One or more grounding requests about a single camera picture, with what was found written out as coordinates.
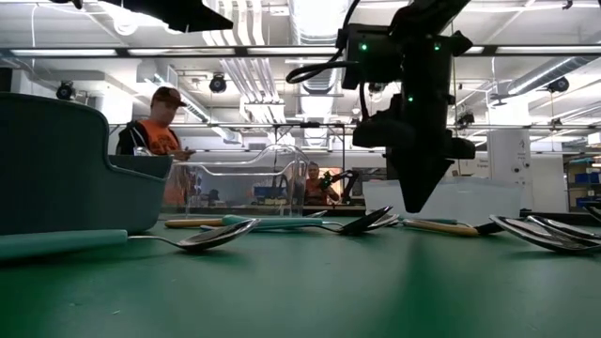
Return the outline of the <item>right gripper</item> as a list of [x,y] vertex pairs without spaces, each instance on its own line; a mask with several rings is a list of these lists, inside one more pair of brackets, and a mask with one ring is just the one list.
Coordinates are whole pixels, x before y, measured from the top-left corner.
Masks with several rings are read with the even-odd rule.
[[423,168],[416,187],[411,165],[402,159],[392,159],[392,168],[399,181],[406,211],[421,211],[432,192],[454,163],[475,157],[473,142],[453,135],[447,128],[448,107],[455,97],[436,93],[420,98],[414,93],[393,95],[390,105],[371,115],[364,93],[359,98],[361,121],[353,131],[355,146],[389,147],[399,153],[416,153],[443,159],[431,159]]

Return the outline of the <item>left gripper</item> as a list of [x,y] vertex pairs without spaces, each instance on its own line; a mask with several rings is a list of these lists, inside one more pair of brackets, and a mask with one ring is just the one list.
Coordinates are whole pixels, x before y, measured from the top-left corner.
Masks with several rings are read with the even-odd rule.
[[191,1],[187,10],[168,0],[103,0],[99,5],[117,26],[162,26],[171,31],[217,31],[230,30],[234,24],[201,1]]

